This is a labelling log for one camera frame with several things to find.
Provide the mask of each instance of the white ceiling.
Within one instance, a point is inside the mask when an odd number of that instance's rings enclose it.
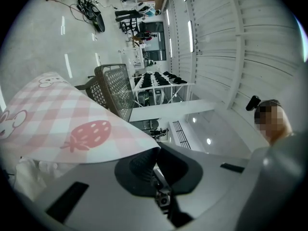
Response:
[[[251,152],[244,141],[214,110],[190,114],[188,123],[206,152],[239,158],[250,157]]]
[[[167,0],[166,9],[170,71],[195,82],[199,98],[216,101],[217,113],[250,150],[266,145],[245,107],[253,95],[276,98],[303,64],[293,15],[280,0]],[[189,20],[197,40],[193,53]]]

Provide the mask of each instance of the concrete floor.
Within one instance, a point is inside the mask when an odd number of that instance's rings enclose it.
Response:
[[[33,78],[54,71],[72,85],[88,81],[94,74],[97,57],[101,64],[122,63],[118,50],[127,47],[127,35],[115,21],[115,9],[122,10],[120,0],[97,0],[105,23],[105,32],[93,24],[76,20],[67,5],[77,0],[30,0],[15,20],[0,52],[0,85],[6,104]],[[82,14],[72,10],[82,20]],[[65,26],[65,35],[61,27]],[[72,72],[70,78],[64,55]]]

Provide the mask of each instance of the bunny print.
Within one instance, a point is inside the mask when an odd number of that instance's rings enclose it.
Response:
[[[22,110],[14,116],[13,119],[8,119],[10,112],[5,111],[0,118],[0,140],[9,137],[26,119],[27,111]]]
[[[43,79],[40,79],[39,82],[40,82],[39,87],[42,87],[42,88],[49,87],[55,82],[67,83],[64,79],[60,77],[55,77],[55,76],[45,77]]]

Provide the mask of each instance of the pink checkered fabric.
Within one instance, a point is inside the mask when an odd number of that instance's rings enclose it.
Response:
[[[53,72],[35,78],[8,104],[0,144],[19,156],[57,163],[107,162],[158,147]]]

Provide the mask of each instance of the strawberry print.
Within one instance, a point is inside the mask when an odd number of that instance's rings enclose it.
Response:
[[[111,124],[109,121],[99,120],[82,124],[75,128],[70,136],[70,141],[64,142],[63,148],[88,151],[90,148],[103,144],[110,136]]]

